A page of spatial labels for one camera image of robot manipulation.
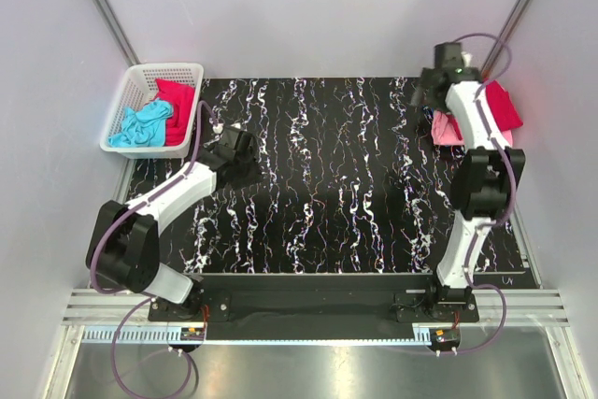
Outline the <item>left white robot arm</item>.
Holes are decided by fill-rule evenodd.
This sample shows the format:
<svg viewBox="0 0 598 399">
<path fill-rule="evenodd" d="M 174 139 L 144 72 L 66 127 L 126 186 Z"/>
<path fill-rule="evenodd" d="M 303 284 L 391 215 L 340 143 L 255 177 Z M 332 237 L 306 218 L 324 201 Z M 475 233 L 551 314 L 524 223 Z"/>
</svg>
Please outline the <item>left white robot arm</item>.
<svg viewBox="0 0 598 399">
<path fill-rule="evenodd" d="M 129 291 L 169 302 L 184 321 L 202 307 L 201 282 L 161 262 L 160 236 L 183 212 L 230 188 L 242 188 L 258 177 L 257 138 L 226 126 L 203 149 L 153 190 L 128 202 L 110 200 L 98 212 L 85 264 L 93 288 L 104 295 Z"/>
</svg>

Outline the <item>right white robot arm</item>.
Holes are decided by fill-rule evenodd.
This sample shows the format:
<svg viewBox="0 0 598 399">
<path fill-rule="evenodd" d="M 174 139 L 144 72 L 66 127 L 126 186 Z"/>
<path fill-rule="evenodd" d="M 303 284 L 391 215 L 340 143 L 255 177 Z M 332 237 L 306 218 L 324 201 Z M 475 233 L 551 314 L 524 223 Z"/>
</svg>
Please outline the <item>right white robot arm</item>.
<svg viewBox="0 0 598 399">
<path fill-rule="evenodd" d="M 449 190 L 454 222 L 448 245 L 423 300 L 436 321 L 472 303 L 477 257 L 490 230 L 509 220 L 526 162 L 496 123 L 487 87 L 461 40 L 443 42 L 434 48 L 433 66 L 422 69 L 411 100 L 453 117 L 465 149 Z"/>
</svg>

